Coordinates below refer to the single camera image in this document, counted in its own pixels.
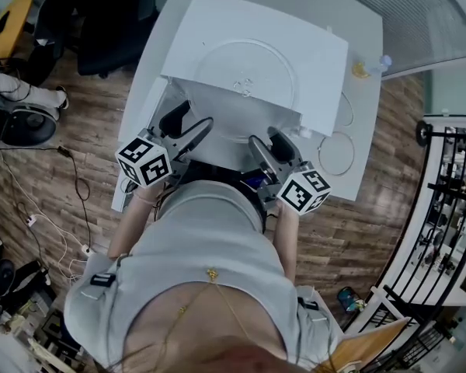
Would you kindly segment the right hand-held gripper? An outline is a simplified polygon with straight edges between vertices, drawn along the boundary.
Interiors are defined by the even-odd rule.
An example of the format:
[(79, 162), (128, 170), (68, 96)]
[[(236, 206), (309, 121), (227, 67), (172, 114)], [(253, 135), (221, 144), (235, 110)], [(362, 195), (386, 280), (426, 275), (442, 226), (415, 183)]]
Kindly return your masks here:
[(270, 149), (255, 135), (248, 142), (252, 157), (266, 175), (257, 188), (264, 208), (269, 210), (280, 201), (299, 216), (319, 208), (332, 191), (328, 181), (309, 161), (295, 165), (298, 152), (285, 133), (269, 127), (268, 135)]

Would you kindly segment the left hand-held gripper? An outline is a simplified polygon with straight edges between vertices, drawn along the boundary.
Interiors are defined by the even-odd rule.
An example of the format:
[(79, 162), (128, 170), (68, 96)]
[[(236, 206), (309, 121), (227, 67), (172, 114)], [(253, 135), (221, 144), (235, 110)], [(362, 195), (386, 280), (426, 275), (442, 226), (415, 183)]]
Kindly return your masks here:
[(194, 150), (214, 126), (213, 118), (207, 117), (182, 133), (183, 118), (189, 111), (190, 103), (186, 100), (160, 120), (160, 131), (142, 128), (132, 140), (117, 149), (116, 160), (130, 181), (149, 188), (170, 176), (177, 179), (184, 174), (188, 162), (182, 158)]

